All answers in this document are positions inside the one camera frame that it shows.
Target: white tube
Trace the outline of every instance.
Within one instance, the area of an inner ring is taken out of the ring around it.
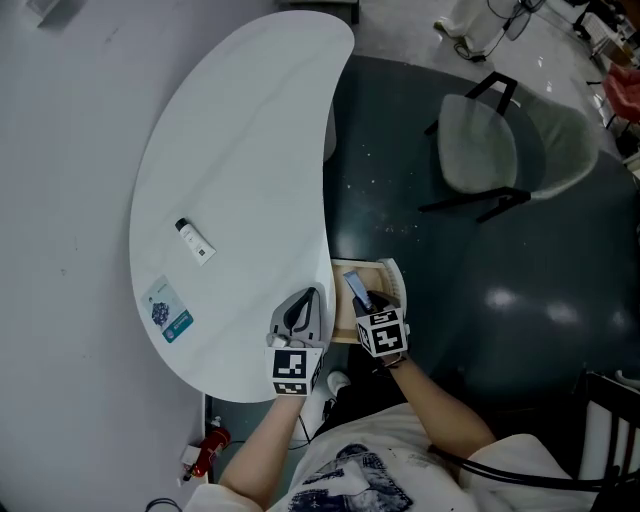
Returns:
[[[176,222],[176,229],[180,232],[180,236],[187,243],[189,249],[191,249],[191,254],[193,254],[198,265],[204,265],[216,253],[216,250],[196,231],[196,228],[185,219],[180,219]]]

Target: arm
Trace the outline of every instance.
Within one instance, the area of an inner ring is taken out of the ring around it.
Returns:
[[[231,459],[220,485],[266,510],[284,465],[305,397],[278,397],[258,428]]]
[[[433,444],[452,455],[468,458],[495,442],[480,416],[441,389],[407,355],[405,357],[406,361],[389,370]],[[391,362],[394,358],[390,356],[385,361]]]

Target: red object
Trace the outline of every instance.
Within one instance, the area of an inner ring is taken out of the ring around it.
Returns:
[[[200,443],[200,455],[198,460],[191,467],[191,474],[200,478],[207,474],[207,471],[213,465],[213,461],[231,442],[231,434],[222,428],[217,427],[209,434],[204,441]]]
[[[618,117],[640,122],[640,70],[624,69],[612,63],[602,86]]]

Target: red fire extinguisher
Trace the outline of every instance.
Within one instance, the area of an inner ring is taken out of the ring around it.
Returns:
[[[229,446],[230,442],[231,434],[226,429],[222,427],[214,428],[211,434],[200,443],[198,458],[194,464],[185,467],[187,472],[182,479],[186,482],[192,476],[200,478],[206,475],[213,465],[213,461],[222,453],[222,450]]]

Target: white floor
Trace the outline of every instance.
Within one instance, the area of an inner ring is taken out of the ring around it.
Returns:
[[[603,90],[586,84],[601,80],[603,73],[589,60],[589,47],[574,36],[569,23],[543,6],[516,41],[505,37],[487,62],[471,63],[460,58],[454,43],[433,28],[433,22],[447,16],[452,6],[453,0],[361,0],[355,53],[476,82],[499,71],[583,112],[597,126],[601,148],[619,155],[612,134],[604,130],[611,113],[606,104],[600,108]]]

